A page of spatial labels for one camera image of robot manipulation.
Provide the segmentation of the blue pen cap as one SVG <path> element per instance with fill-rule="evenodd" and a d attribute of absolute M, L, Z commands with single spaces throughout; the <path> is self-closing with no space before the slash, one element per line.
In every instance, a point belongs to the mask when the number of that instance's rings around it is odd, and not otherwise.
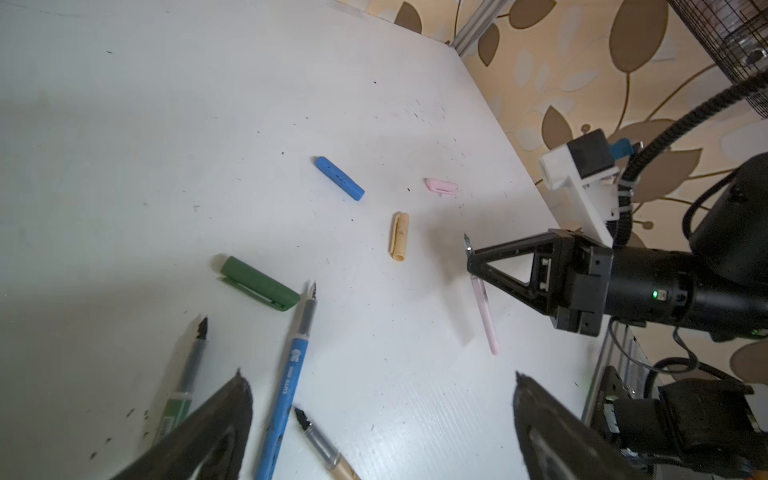
<path fill-rule="evenodd" d="M 363 198 L 365 190 L 328 158 L 324 156 L 317 157 L 315 159 L 315 166 L 352 199 L 360 201 Z"/>

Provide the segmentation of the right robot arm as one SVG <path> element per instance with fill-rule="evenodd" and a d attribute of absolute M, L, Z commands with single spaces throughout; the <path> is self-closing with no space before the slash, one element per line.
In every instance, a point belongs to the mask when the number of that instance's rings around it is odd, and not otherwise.
<path fill-rule="evenodd" d="M 555 328 L 616 335 L 617 324 L 705 332 L 716 342 L 767 336 L 767 157 L 756 155 L 701 194 L 681 222 L 685 252 L 633 247 L 634 189 L 668 147 L 709 118 L 763 92 L 759 72 L 706 100 L 650 143 L 610 142 L 594 130 L 540 160 L 549 190 L 568 188 L 577 231 L 468 248 L 483 294 L 492 285 L 548 316 Z M 767 467 L 767 434 L 752 420 L 751 386 L 687 351 L 646 366 L 632 397 L 606 368 L 579 420 L 533 378 L 519 375 L 515 429 L 534 479 L 645 479 L 658 465 L 722 478 Z"/>

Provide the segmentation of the beige fountain pen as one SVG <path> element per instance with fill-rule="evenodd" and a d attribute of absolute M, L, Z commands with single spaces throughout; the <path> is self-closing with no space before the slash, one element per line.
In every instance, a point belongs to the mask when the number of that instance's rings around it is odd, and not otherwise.
<path fill-rule="evenodd" d="M 360 480 L 361 477 L 351 464 L 328 436 L 307 417 L 305 411 L 297 407 L 294 407 L 293 411 L 304 437 L 313 447 L 329 474 L 336 480 Z"/>

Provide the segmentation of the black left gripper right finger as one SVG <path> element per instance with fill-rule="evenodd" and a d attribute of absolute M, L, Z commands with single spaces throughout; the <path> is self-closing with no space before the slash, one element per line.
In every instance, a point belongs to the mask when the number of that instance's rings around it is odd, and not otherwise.
<path fill-rule="evenodd" d="M 513 401 L 518 444 L 532 479 L 645 479 L 595 431 L 518 373 Z"/>

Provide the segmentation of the pink pen cap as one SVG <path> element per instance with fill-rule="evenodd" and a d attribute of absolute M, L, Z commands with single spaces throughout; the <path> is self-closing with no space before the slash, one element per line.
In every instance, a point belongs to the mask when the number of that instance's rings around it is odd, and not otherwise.
<path fill-rule="evenodd" d="M 426 178 L 425 185 L 430 192 L 438 195 L 456 196 L 458 193 L 458 185 L 445 180 Z"/>

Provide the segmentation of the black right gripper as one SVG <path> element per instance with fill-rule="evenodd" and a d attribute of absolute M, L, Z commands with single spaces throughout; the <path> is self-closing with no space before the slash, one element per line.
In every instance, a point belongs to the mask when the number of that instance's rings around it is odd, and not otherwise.
<path fill-rule="evenodd" d="M 472 250 L 467 270 L 536 312 L 550 315 L 556 329 L 598 336 L 614 250 L 580 233 L 552 233 L 556 240 L 545 233 Z M 553 259 L 557 279 L 551 286 Z"/>

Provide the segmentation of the beige pen cap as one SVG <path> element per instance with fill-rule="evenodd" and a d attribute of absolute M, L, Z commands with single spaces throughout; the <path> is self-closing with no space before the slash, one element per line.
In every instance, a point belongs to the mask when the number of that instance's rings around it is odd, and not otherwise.
<path fill-rule="evenodd" d="M 407 241 L 410 225 L 410 216 L 404 212 L 397 212 L 393 217 L 389 253 L 392 259 L 402 262 L 407 255 Z"/>

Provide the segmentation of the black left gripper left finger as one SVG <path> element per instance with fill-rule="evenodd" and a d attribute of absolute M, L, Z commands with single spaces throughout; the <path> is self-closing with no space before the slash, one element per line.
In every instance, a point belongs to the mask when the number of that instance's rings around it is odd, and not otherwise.
<path fill-rule="evenodd" d="M 117 479 L 237 479 L 253 418 L 248 381 L 236 373 Z"/>

